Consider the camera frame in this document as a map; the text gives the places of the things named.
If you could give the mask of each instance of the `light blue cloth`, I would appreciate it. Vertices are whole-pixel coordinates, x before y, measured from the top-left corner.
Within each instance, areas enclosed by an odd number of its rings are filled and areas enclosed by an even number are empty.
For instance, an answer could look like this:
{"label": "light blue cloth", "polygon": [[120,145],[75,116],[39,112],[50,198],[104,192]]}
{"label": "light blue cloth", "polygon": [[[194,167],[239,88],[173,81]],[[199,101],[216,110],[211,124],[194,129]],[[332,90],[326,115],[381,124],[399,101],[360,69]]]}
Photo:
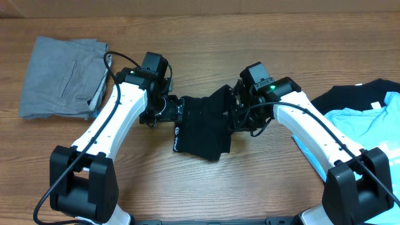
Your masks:
{"label": "light blue cloth", "polygon": [[[369,150],[379,147],[389,158],[392,188],[396,197],[400,198],[400,94],[388,92],[381,109],[355,111],[345,108],[332,110],[325,117],[331,121],[347,137]],[[326,180],[326,175],[317,159],[309,149],[294,135],[300,150],[320,175]],[[368,221],[373,224],[400,224],[400,209],[394,207]]]}

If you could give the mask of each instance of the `garment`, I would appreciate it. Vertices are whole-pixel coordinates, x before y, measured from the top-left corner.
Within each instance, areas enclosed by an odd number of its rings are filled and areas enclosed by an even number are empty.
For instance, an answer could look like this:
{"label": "garment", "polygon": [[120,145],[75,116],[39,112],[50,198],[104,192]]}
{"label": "garment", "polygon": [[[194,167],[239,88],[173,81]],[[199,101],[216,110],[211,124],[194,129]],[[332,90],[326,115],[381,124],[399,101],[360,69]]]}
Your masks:
{"label": "garment", "polygon": [[[400,94],[388,92],[386,106],[381,109],[357,111],[349,108],[333,110],[325,117],[347,137],[363,145],[365,149],[379,147],[389,158],[393,193],[400,198]],[[326,175],[316,158],[297,137],[293,137],[321,178]],[[366,221],[373,224],[400,224],[400,209],[394,207]]]}
{"label": "garment", "polygon": [[25,75],[19,116],[96,115],[106,89],[107,50],[106,43],[95,39],[59,41],[39,36]]}
{"label": "garment", "polygon": [[391,91],[400,93],[400,84],[377,79],[359,86],[333,86],[331,90],[312,100],[311,103],[322,115],[344,108],[363,111],[372,109],[371,103],[375,102],[385,106],[385,95]]}
{"label": "garment", "polygon": [[228,85],[209,97],[184,96],[181,124],[175,127],[173,150],[190,153],[210,161],[219,160],[231,148],[231,109],[236,99]]}

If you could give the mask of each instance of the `wooden table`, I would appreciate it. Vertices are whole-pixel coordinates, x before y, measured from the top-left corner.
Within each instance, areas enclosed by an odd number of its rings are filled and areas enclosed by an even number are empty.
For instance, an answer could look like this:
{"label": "wooden table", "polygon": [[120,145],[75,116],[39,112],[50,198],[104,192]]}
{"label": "wooden table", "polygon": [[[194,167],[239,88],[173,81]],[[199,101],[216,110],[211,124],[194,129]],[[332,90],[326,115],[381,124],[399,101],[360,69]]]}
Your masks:
{"label": "wooden table", "polygon": [[[19,98],[36,36],[96,38],[137,62],[161,53],[174,68],[178,96],[208,96],[263,62],[276,79],[293,78],[310,99],[333,85],[376,78],[400,82],[400,13],[266,14],[0,20],[0,224],[34,224],[49,186],[49,157],[70,146],[91,120],[18,118]],[[115,57],[114,70],[131,66]],[[106,99],[110,93],[108,84]],[[323,184],[273,122],[258,138],[232,137],[230,154],[207,162],[174,153],[174,124],[136,121],[115,167],[119,204],[137,219],[261,219],[290,216],[321,202]],[[66,219],[49,203],[39,217]]]}

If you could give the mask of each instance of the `white tag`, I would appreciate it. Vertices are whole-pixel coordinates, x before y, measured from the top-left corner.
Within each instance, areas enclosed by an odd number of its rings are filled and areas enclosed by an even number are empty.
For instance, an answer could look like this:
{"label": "white tag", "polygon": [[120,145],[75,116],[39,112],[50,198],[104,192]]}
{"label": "white tag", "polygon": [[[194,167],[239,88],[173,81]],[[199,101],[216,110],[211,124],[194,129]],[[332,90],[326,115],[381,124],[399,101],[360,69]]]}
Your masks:
{"label": "white tag", "polygon": [[381,109],[382,108],[379,102],[372,102],[371,106],[373,109]]}

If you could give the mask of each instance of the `gray clothing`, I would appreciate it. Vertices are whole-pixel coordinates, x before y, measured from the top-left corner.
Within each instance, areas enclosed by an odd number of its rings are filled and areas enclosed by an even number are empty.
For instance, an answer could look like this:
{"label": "gray clothing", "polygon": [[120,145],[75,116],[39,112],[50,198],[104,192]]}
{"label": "gray clothing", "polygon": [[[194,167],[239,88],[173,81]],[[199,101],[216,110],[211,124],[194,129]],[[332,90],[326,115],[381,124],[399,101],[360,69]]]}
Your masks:
{"label": "gray clothing", "polygon": [[59,41],[39,36],[25,75],[18,115],[88,118],[105,92],[108,45],[95,39]]}

